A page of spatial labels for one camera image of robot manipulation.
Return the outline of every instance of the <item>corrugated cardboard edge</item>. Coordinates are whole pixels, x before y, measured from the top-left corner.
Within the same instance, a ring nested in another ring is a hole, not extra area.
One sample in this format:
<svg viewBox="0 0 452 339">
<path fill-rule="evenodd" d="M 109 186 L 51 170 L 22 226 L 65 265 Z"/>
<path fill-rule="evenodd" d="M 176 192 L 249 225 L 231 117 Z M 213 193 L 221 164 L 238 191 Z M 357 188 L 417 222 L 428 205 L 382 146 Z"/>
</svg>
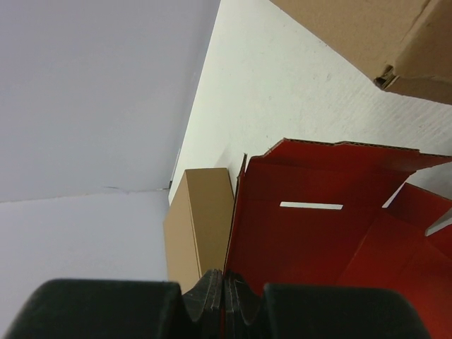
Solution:
<svg viewBox="0 0 452 339">
<path fill-rule="evenodd" d="M 238 200 L 239 200 L 239 188 L 240 188 L 240 182 L 242 181 L 242 177 L 245 174 L 246 169 L 246 159 L 248 158 L 248 155 L 245 153 L 242 160 L 242 165 L 240 166 L 239 175 L 237 176 L 237 183 L 235 184 L 235 200 L 234 200 L 234 210 L 232 212 L 232 219 L 231 219 L 231 228 L 229 232 L 229 239 L 227 240 L 227 249 L 226 249 L 226 258 L 225 258 L 225 265 L 223 267 L 223 273 L 226 274 L 226 267 L 227 267 L 227 260 L 229 258 L 229 252 L 230 252 L 230 245 L 231 245 L 231 238 L 232 233 L 234 232 L 234 223 L 237 219 L 237 206 Z"/>
<path fill-rule="evenodd" d="M 188 171 L 185 170 L 184 173 L 185 176 L 188 176 Z M 195 225 L 194 225 L 194 220 L 193 220 L 193 211 L 191 209 L 191 197 L 190 197 L 190 185 L 189 185 L 189 178 L 186 178 L 186 183 L 187 183 L 187 194 L 188 194 L 188 200 L 189 200 L 189 208 L 190 208 L 190 221 L 191 221 L 191 231 L 193 234 L 193 242 L 195 244 L 195 253 L 196 253 L 196 262 L 198 264 L 198 276 L 201 277 L 201 262 L 199 260 L 199 250 L 198 250 L 198 242 L 196 241 L 196 231 L 195 231 Z"/>
</svg>

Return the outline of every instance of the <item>white surface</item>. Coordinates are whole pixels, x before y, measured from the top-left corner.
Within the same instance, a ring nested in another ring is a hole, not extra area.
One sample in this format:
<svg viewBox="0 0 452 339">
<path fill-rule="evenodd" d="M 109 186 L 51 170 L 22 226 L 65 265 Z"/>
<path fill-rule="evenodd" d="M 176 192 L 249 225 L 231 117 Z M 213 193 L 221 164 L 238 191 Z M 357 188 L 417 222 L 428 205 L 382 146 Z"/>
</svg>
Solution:
<svg viewBox="0 0 452 339">
<path fill-rule="evenodd" d="M 222 0 L 169 199 L 183 171 L 228 167 L 281 138 L 452 155 L 452 107 L 378 90 L 269 0 Z M 452 198 L 452 165 L 410 178 Z"/>
<path fill-rule="evenodd" d="M 0 201 L 167 187 L 218 4 L 0 1 Z"/>
<path fill-rule="evenodd" d="M 164 191 L 0 204 L 0 336 L 53 278 L 166 280 Z"/>
</svg>

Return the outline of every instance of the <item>cardboard flap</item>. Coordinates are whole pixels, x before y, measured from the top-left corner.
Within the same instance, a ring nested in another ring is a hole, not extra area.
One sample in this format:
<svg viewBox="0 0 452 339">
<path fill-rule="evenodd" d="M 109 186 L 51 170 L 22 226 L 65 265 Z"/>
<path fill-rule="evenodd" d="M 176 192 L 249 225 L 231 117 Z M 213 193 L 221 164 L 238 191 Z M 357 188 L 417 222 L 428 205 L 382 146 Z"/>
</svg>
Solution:
<svg viewBox="0 0 452 339">
<path fill-rule="evenodd" d="M 315 143 L 283 139 L 265 155 L 252 157 L 250 163 L 289 165 L 314 170 L 412 174 L 450 161 L 450 156 L 423 154 L 409 148 L 348 141 Z"/>
<path fill-rule="evenodd" d="M 411 184 L 404 184 L 386 212 L 425 233 L 451 208 L 451 200 Z"/>
<path fill-rule="evenodd" d="M 394 74 L 452 85 L 452 2 L 428 1 L 401 44 Z"/>
</svg>

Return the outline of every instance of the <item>cardboard box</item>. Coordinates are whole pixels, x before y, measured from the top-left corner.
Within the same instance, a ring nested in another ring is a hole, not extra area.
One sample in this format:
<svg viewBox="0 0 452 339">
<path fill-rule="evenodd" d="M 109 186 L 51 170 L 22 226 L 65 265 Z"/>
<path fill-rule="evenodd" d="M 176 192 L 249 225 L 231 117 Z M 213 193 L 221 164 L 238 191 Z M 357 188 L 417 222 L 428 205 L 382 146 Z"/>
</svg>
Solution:
<svg viewBox="0 0 452 339">
<path fill-rule="evenodd" d="M 382 90 L 452 103 L 450 0 L 271 0 Z"/>
<path fill-rule="evenodd" d="M 183 293 L 207 270 L 223 269 L 233 208 L 226 168 L 185 171 L 164 221 L 168 278 Z"/>
<path fill-rule="evenodd" d="M 246 170 L 243 162 L 225 270 L 258 294 L 266 283 L 397 290 L 433 338 L 449 338 L 452 225 L 426 231 L 451 223 L 452 201 L 405 180 L 451 161 L 407 148 L 283 140 Z"/>
</svg>

